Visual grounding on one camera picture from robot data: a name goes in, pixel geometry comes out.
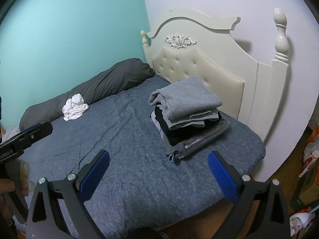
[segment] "long gray pillow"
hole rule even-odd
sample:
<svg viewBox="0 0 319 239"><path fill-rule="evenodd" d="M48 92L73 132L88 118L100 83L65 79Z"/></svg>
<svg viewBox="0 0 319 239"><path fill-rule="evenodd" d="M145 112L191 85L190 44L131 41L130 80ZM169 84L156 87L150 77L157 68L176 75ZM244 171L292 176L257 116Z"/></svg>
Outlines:
<svg viewBox="0 0 319 239"><path fill-rule="evenodd" d="M75 94L81 94L85 103L93 104L107 96L135 87L153 76L154 71L149 64L143 63L138 58L118 62L110 69L99 73L71 91L30 106L24 112L19 128L22 131L37 123L52 122L63 116L62 107L67 99Z"/></svg>

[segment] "blue bed sheet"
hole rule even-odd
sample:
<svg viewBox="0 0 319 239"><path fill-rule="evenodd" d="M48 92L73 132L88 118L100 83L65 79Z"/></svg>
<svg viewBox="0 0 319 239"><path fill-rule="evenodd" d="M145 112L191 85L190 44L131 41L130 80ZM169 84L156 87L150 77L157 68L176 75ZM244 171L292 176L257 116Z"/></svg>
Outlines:
<svg viewBox="0 0 319 239"><path fill-rule="evenodd" d="M160 76L107 97L82 117L52 122L53 133L25 150L30 179L49 181L77 173L105 149L110 167L91 200L88 212L106 238L120 238L136 227L160 227L193 216L223 198L207 165L218 150L241 173L249 173L265 156L261 139L244 124L223 114L231 128L179 165L169 162L160 135L149 118L151 92L169 85ZM27 198L30 203L32 193ZM78 234L61 204L71 235Z"/></svg>

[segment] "headboard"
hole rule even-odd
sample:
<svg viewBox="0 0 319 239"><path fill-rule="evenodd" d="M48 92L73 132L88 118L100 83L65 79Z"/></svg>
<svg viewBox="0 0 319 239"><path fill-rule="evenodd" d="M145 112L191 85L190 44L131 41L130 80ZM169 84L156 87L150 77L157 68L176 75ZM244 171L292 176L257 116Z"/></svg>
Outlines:
<svg viewBox="0 0 319 239"><path fill-rule="evenodd" d="M141 31L147 63L171 83L198 76L216 93L219 108L246 124L264 141L275 119L286 82L289 44L287 19L274 11L278 30L272 66L259 63L230 36L240 17L212 17L188 8L162 15Z"/></svg>

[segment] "human hand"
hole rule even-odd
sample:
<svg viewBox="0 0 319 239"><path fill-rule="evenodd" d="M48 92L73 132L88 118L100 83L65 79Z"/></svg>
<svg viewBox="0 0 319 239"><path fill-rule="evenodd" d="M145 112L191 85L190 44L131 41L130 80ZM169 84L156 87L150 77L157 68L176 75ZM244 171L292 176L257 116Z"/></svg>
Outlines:
<svg viewBox="0 0 319 239"><path fill-rule="evenodd" d="M20 172L20 180L21 180L21 191L22 195L27 197L29 195L29 185L26 182L28 179L27 173L25 170ZM9 208L7 201L4 199L3 193L12 192L15 190L14 182L8 179L0 179L0 213L4 217L4 219L11 219L13 216L12 211Z"/></svg>

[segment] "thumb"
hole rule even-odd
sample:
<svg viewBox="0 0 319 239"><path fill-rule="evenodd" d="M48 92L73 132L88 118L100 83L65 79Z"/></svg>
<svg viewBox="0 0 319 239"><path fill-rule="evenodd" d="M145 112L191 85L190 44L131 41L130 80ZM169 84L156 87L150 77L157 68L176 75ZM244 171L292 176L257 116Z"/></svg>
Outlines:
<svg viewBox="0 0 319 239"><path fill-rule="evenodd" d="M14 191L14 182L8 179L0 179L0 194Z"/></svg>

